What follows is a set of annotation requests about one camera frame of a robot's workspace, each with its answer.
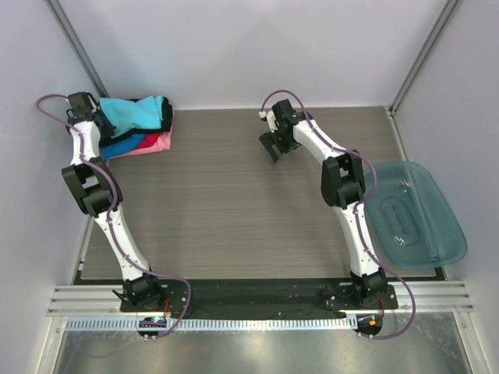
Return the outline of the turquoise t shirt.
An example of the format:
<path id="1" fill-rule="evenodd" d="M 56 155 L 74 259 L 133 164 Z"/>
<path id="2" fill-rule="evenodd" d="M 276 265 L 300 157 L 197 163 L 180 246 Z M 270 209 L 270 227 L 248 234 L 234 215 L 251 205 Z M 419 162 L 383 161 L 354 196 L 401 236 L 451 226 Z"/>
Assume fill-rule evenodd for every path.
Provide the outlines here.
<path id="1" fill-rule="evenodd" d="M 163 97 L 149 96 L 138 101 L 101 98 L 100 107 L 115 127 L 114 137 L 131 130 L 156 130 L 161 127 Z"/>

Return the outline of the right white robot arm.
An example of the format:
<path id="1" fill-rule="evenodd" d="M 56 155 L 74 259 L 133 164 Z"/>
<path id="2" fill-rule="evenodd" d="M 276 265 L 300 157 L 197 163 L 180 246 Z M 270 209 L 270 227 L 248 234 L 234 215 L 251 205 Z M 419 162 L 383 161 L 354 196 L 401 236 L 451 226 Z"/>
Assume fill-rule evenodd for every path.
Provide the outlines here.
<path id="1" fill-rule="evenodd" d="M 308 112 L 295 110 L 288 100 L 277 102 L 268 111 L 260 109 L 259 118 L 268 125 L 259 141 L 273 161 L 304 146 L 319 162 L 320 193 L 336 213 L 349 251 L 353 302 L 364 309 L 378 305 L 388 281 L 367 228 L 361 158 L 340 147 Z"/>

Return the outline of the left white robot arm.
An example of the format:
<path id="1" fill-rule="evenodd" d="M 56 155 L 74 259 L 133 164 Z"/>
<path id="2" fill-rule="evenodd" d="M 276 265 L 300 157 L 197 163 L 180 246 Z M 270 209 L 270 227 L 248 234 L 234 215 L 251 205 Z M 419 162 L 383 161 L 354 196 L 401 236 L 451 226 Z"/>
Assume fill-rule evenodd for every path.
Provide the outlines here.
<path id="1" fill-rule="evenodd" d="M 115 254 L 123 279 L 117 297 L 126 307 L 157 311 L 165 303 L 165 292 L 133 240 L 121 205 L 122 191 L 100 155 L 100 141 L 110 138 L 115 127 L 91 93 L 73 93 L 67 100 L 73 158 L 62 177 L 77 206 L 94 219 Z"/>

